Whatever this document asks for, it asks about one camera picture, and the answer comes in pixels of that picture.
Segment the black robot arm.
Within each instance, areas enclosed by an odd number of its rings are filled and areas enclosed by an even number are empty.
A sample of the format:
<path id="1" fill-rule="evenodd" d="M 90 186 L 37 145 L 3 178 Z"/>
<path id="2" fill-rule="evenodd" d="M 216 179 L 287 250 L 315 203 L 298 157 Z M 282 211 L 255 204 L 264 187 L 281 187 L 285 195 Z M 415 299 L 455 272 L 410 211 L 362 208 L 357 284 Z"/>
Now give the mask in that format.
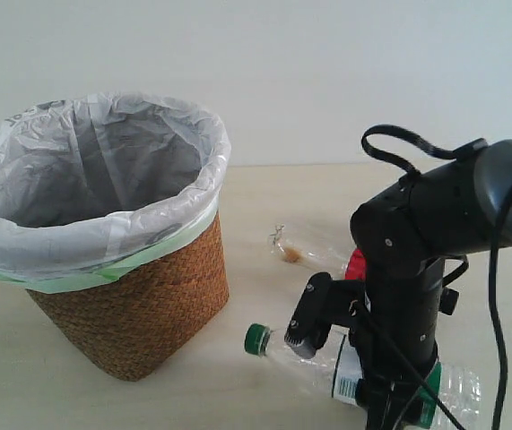
<path id="1" fill-rule="evenodd" d="M 344 297 L 326 302 L 330 323 L 346 327 L 359 352 L 369 429 L 398 429 L 438 404 L 430 384 L 439 364 L 436 324 L 457 300 L 446 260 L 489 253 L 490 317 L 500 325 L 495 291 L 499 250 L 512 247 L 512 140 L 480 139 L 452 151 L 419 138 L 413 143 L 444 165 L 420 172 L 362 142 L 370 157 L 404 173 L 353 213 L 350 230 L 366 261 L 365 278 L 346 282 Z"/>

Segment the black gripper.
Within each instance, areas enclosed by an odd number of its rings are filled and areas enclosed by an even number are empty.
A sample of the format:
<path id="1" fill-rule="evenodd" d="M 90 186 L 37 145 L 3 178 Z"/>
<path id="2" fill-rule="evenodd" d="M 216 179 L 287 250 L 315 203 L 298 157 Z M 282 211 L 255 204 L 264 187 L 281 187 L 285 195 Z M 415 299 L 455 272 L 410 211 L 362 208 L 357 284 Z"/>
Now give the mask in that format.
<path id="1" fill-rule="evenodd" d="M 347 330 L 362 375 L 355 390 L 368 429 L 430 426 L 438 403 L 436 326 L 445 261 L 410 278 L 366 263 L 360 279 L 322 276 L 322 329 Z"/>

